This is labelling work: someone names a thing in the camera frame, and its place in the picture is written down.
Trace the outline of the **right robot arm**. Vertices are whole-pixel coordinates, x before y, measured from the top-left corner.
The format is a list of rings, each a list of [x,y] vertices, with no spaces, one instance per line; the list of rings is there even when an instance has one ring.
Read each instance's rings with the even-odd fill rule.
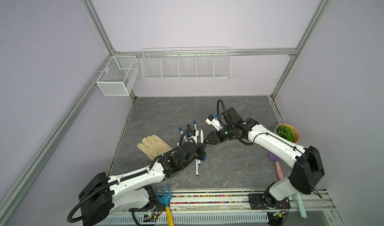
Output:
[[[258,121],[242,119],[234,108],[226,109],[222,99],[217,101],[217,112],[206,122],[215,130],[206,136],[207,145],[218,145],[227,140],[238,140],[243,145],[257,144],[291,167],[291,174],[273,182],[264,191],[261,204],[274,209],[297,193],[309,195],[325,175],[321,155],[313,146],[305,148],[269,131]]]

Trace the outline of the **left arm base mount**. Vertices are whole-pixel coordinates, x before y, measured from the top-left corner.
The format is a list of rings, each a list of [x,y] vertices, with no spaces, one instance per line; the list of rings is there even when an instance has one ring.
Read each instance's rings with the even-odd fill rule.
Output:
[[[157,196],[153,193],[149,194],[149,202],[142,208],[130,209],[130,212],[161,212],[164,209]]]

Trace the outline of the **potted green plant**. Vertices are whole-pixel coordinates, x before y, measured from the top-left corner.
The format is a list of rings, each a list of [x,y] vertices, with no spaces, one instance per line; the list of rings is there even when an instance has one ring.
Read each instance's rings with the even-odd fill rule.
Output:
[[[279,124],[276,126],[274,133],[291,143],[298,143],[300,141],[299,131],[289,124]]]

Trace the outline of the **light blue garden trowel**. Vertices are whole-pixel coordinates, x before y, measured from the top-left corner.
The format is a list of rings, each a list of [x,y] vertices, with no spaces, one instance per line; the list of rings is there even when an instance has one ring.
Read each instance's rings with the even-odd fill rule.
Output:
[[[303,202],[303,200],[301,198],[301,195],[299,193],[297,193],[296,194],[296,198],[297,198],[297,204],[298,204],[298,209],[299,209],[301,218],[302,219],[307,219],[308,215],[307,215],[307,212],[306,212],[306,209],[305,209],[304,202]]]

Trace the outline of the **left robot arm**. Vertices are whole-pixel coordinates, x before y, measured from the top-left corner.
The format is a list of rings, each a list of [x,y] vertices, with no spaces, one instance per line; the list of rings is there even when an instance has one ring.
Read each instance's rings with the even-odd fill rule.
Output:
[[[117,176],[95,175],[79,193],[67,222],[94,226],[117,211],[153,209],[160,201],[151,185],[177,176],[195,160],[203,161],[206,146],[201,138],[180,140],[176,148],[159,154],[142,169]]]

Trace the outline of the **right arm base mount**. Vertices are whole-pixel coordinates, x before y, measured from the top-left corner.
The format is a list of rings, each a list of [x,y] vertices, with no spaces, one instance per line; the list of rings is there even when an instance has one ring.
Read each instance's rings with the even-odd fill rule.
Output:
[[[263,193],[248,195],[249,204],[252,210],[290,210],[291,205],[288,198],[282,201],[275,200],[272,196]]]

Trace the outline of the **white mesh cube basket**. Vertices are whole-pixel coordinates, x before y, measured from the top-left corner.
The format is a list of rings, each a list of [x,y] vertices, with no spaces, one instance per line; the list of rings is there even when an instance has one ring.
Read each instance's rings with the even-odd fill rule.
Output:
[[[136,56],[114,55],[98,77],[97,85],[104,96],[130,96],[139,71]]]

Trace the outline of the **beige cloth glove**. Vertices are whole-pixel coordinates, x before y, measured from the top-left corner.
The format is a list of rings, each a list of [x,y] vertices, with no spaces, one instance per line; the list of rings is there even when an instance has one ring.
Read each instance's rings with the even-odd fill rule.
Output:
[[[139,143],[137,147],[148,156],[150,161],[154,160],[157,156],[163,155],[173,149],[156,135],[143,138],[142,142]]]

